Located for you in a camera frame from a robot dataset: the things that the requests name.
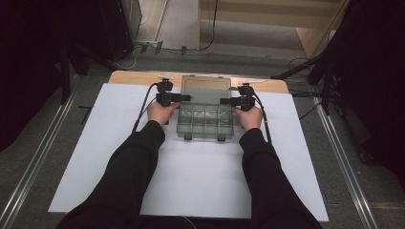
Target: black cable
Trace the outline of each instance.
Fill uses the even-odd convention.
[[[295,89],[291,89],[291,88],[288,88],[288,90],[289,90],[290,92],[296,92],[296,93],[309,93],[308,91],[295,90]]]
[[[215,10],[214,10],[214,19],[213,19],[213,23],[212,23],[212,38],[211,41],[209,42],[209,44],[204,47],[201,48],[199,50],[197,49],[186,49],[187,52],[191,52],[191,54],[208,54],[209,52],[202,52],[207,50],[212,43],[214,42],[215,39],[215,22],[217,21],[217,11],[218,11],[218,0],[216,0],[215,2]],[[187,54],[187,53],[183,53],[183,50],[179,50],[179,49],[169,49],[169,48],[161,48],[163,51],[167,51],[167,52],[174,52],[174,53],[178,53],[178,54]]]
[[[263,115],[263,121],[265,122],[265,129],[266,129],[266,135],[267,135],[267,142],[271,143],[271,137],[270,137],[270,130],[268,128],[268,122],[267,122],[267,115],[265,112],[265,107],[262,104],[262,101],[260,100],[259,96],[250,88],[246,87],[248,90],[250,90],[253,95],[256,97],[256,101],[259,103],[260,105],[260,109],[262,110],[262,115]]]
[[[322,94],[318,94],[318,93],[293,93],[291,94],[292,97],[322,97]]]
[[[148,99],[148,96],[149,96],[149,93],[151,92],[151,89],[153,88],[153,86],[157,86],[157,85],[158,85],[157,83],[154,83],[154,84],[152,84],[152,85],[149,87],[148,92],[146,93],[145,99],[143,100],[142,108],[140,108],[139,116],[138,116],[137,121],[135,122],[134,129],[133,129],[132,133],[137,130],[137,127],[138,127],[138,125],[139,125],[140,118],[141,118],[142,115],[145,113],[145,111],[144,111],[143,109],[145,108],[146,100]]]
[[[304,117],[306,117],[307,115],[309,115],[309,113],[311,113],[313,110],[315,110],[316,107],[318,107],[319,105],[321,105],[321,103],[317,103],[315,104],[315,106],[313,106],[312,109],[310,109],[307,113],[305,113],[304,115],[300,116],[300,120],[303,119]]]
[[[270,78],[271,79],[282,79],[282,80],[284,80],[284,79],[286,79],[286,78],[288,78],[288,77],[290,77],[290,76],[292,76],[292,75],[294,75],[296,73],[299,73],[300,71],[302,71],[304,69],[307,69],[309,66],[316,65],[320,60],[321,60],[321,54],[313,57],[312,59],[310,59],[309,61],[307,61],[307,62],[305,62],[303,64],[300,64],[297,67],[294,67],[291,70],[286,71],[285,73],[281,73],[281,74],[278,74],[278,75],[273,75]]]
[[[123,70],[130,70],[135,67],[137,64],[137,59],[135,58],[135,51],[140,49],[140,47],[135,47],[131,50],[132,57],[134,58],[134,63],[130,67],[123,67],[122,65],[118,64],[116,61],[110,62],[112,64],[117,65],[118,67],[122,68]]]
[[[153,102],[153,101],[155,101],[155,97],[148,103],[148,105],[145,107],[145,110],[143,110],[143,112],[142,112],[142,115],[144,115],[145,114],[145,112],[148,110],[148,108],[149,108],[149,106],[151,105],[151,103]]]
[[[211,38],[211,41],[209,42],[209,44],[206,47],[200,49],[201,51],[207,50],[212,45],[212,43],[214,42],[214,38],[215,38],[215,22],[217,20],[217,9],[218,9],[218,0],[215,1],[214,20],[212,22],[212,38]]]
[[[288,69],[289,70],[291,70],[291,63],[293,62],[293,61],[295,61],[295,60],[306,60],[306,62],[308,62],[309,61],[309,59],[307,59],[307,58],[294,58],[294,59],[292,59],[292,60],[290,60],[289,62],[288,62]],[[307,70],[310,72],[310,66],[312,66],[312,65],[307,65]],[[300,76],[309,76],[309,73],[308,74],[299,74],[299,73],[296,73],[297,75],[300,75]]]

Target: metal rail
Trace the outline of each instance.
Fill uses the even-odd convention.
[[[309,86],[309,88],[313,93],[315,92],[315,90],[311,86]],[[318,104],[320,102],[317,97],[314,97],[313,100],[315,104]],[[346,156],[346,152],[333,127],[330,117],[325,114],[325,111],[320,106],[317,107],[317,111],[319,116],[321,117],[322,124],[324,125],[325,131],[327,132],[334,155],[336,156],[343,177],[346,180],[349,191],[352,195],[354,205],[357,209],[358,215],[363,223],[364,228],[377,229],[378,225],[374,219],[370,204],[367,201],[366,196],[364,195],[364,192],[351,167],[351,164]]]
[[[36,149],[29,166],[11,193],[6,208],[0,217],[0,228],[9,229],[14,223],[14,220],[24,203],[32,184],[35,181],[35,178],[38,175],[38,172],[52,147],[53,141],[59,132],[68,111],[71,109],[80,82],[81,77],[76,75],[72,82],[73,91],[71,95],[68,97],[64,105],[59,106],[56,115],[54,116],[51,125],[48,127],[47,132]]]

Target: hand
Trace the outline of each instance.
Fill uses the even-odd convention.
[[[159,102],[153,102],[148,107],[148,120],[157,121],[160,126],[163,126],[180,106],[179,102],[172,103],[169,107],[162,107]]]
[[[244,112],[241,109],[232,107],[232,112],[239,117],[241,125],[245,131],[252,128],[260,128],[260,125],[262,124],[262,110],[257,107],[253,107],[248,112]]]

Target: person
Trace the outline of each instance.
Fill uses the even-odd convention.
[[[179,105],[150,104],[146,125],[141,131],[132,132],[117,148],[94,191],[58,223],[57,229],[141,226],[142,199],[165,138],[162,126]],[[289,184],[271,142],[265,141],[259,129],[261,110],[253,107],[248,112],[238,108],[232,111],[245,129],[239,143],[244,151],[242,167],[252,196],[250,228],[321,228]]]

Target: wooden board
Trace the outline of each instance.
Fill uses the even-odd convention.
[[[296,29],[307,58],[313,58],[325,49],[328,34],[332,30],[337,30],[348,4],[349,0],[338,1],[329,17],[318,18],[312,27]]]
[[[115,71],[111,74],[108,83],[110,84],[138,84],[151,85],[160,82],[159,75],[173,78],[172,82],[175,87],[181,88],[181,78],[185,74],[193,73],[165,73],[165,72],[129,72]],[[232,87],[238,87],[239,83],[246,81],[257,81],[258,78],[243,77],[242,75],[229,74],[195,74],[196,76],[206,77],[230,77]],[[288,87],[285,81],[268,79],[265,82],[250,85],[257,92],[288,94]]]

